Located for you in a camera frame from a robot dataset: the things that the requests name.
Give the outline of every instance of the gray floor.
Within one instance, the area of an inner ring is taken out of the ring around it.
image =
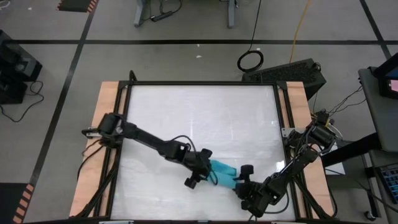
[[[134,0],[101,0],[87,39],[250,39],[258,1],[238,2],[234,29],[226,27],[227,5],[215,0],[183,0],[181,11],[174,16],[156,23],[147,21],[135,28]],[[398,2],[366,2],[382,36],[398,40]],[[88,15],[58,12],[55,10],[58,3],[57,0],[12,1],[0,11],[0,29],[13,39],[78,40]],[[305,0],[263,1],[256,39],[292,40],[305,3]],[[153,1],[153,14],[159,13],[158,6]],[[178,7],[178,1],[168,0],[165,7]],[[359,1],[314,0],[298,39],[376,40],[376,36]],[[33,107],[21,123],[14,124],[0,116],[0,124],[6,127],[0,129],[0,141],[5,143],[0,150],[0,182],[29,181],[76,45],[23,45],[23,48],[44,65],[39,80],[45,83],[45,101]],[[25,222],[67,218],[82,160],[80,152],[86,143],[80,131],[91,124],[101,82],[126,79],[131,69],[139,80],[238,81],[242,72],[236,61],[247,48],[248,45],[226,44],[84,45]],[[260,48],[264,54],[263,68],[289,61],[290,45],[253,48]],[[388,48],[392,54],[398,52],[396,45]],[[359,87],[358,69],[379,65],[386,59],[378,45],[298,45],[294,60],[305,58],[319,62],[327,80],[319,91],[316,110],[331,109],[355,91]],[[254,65],[256,59],[248,58],[244,63]],[[363,93],[357,93],[348,103],[362,99]],[[6,111],[18,117],[31,102],[27,98],[21,105],[7,106]],[[333,118],[345,139],[355,140],[374,132],[366,103],[350,107]],[[364,191],[332,190],[339,218],[365,221],[363,212],[369,210],[369,204]],[[386,217],[377,223],[387,223]]]

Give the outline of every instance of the floor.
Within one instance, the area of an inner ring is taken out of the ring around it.
[[[183,0],[178,13],[138,28],[132,24],[134,0],[99,0],[91,14],[56,11],[58,3],[12,0],[0,11],[0,29],[44,66],[39,76],[45,85],[44,102],[17,124],[0,116],[6,127],[0,129],[0,182],[35,185],[25,222],[68,217],[86,143],[80,131],[91,123],[101,82],[125,80],[130,70],[139,80],[240,80],[236,61],[249,47],[259,0],[238,0],[233,29],[226,26],[226,3],[215,0]],[[253,48],[264,54],[263,68],[289,62],[305,4],[306,0],[262,2]],[[165,3],[165,11],[176,7],[177,0]],[[152,13],[158,15],[158,8],[153,1]],[[380,65],[398,52],[397,10],[395,0],[312,2],[297,37],[294,61],[313,58],[322,66],[327,84],[319,91],[315,110],[331,109],[355,91],[360,68]],[[248,58],[243,67],[256,60]],[[348,103],[362,99],[363,92],[357,93]],[[34,100],[5,109],[18,117]],[[333,118],[347,140],[374,132],[366,102]],[[37,163],[39,154],[45,159]],[[32,175],[33,170],[40,175]],[[339,218],[366,222],[363,212],[369,204],[364,191],[332,191]],[[375,223],[387,223],[386,216]]]

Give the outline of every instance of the wooden board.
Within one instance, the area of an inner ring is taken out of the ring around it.
[[[307,97],[303,83],[301,82],[288,82],[288,94],[290,105],[292,108],[292,114],[296,128],[305,128],[311,122],[310,110],[308,108]],[[98,101],[93,117],[92,126],[97,127],[105,113],[111,113],[114,108],[114,102],[116,99],[116,93],[118,90],[118,82],[103,82],[99,91]],[[282,106],[282,115],[284,117],[285,126],[289,126],[287,121],[287,112],[285,108],[285,102],[283,92],[279,91],[279,98]],[[121,109],[123,108],[124,100],[121,100]],[[89,139],[87,146],[93,143],[96,139]],[[85,152],[84,159],[95,151],[99,146],[95,145]],[[105,150],[101,150],[95,156],[93,156],[82,168],[80,178],[78,180],[75,196],[73,198],[72,207],[70,210],[70,216],[76,215],[81,212],[84,206],[90,201],[94,193],[96,192],[99,182],[101,169],[103,166]],[[113,163],[114,154],[111,155],[111,162],[109,163],[109,169]],[[311,192],[317,202],[323,207],[327,214],[333,214],[333,207],[327,187],[325,173],[323,171],[322,162],[318,159],[316,162],[308,165],[305,168],[305,180],[308,190]],[[305,217],[305,210],[303,206],[302,195],[299,189],[296,190],[298,193],[298,208],[300,210],[301,217]],[[102,206],[100,209],[100,215],[105,214],[106,204],[108,201],[109,187],[105,191],[102,198]]]

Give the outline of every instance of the blue towel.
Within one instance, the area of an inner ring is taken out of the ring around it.
[[[216,160],[210,160],[210,164],[214,172],[210,172],[207,181],[213,183],[218,180],[217,185],[234,189],[236,185],[236,181],[234,180],[236,177],[236,169]]]

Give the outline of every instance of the yellow cable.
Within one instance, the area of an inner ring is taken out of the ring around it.
[[[294,48],[295,48],[295,45],[296,45],[297,34],[298,34],[298,32],[299,32],[301,23],[302,23],[303,20],[304,20],[304,16],[305,16],[306,13],[307,13],[307,9],[308,9],[309,5],[311,5],[311,2],[312,2],[312,0],[307,0],[307,4],[305,5],[305,8],[304,8],[303,14],[302,14],[302,16],[301,16],[300,22],[299,22],[299,24],[298,24],[298,26],[297,26],[296,33],[294,34],[293,46],[292,46],[292,53],[290,53],[290,60],[289,60],[289,63],[292,63],[293,54],[294,54]]]

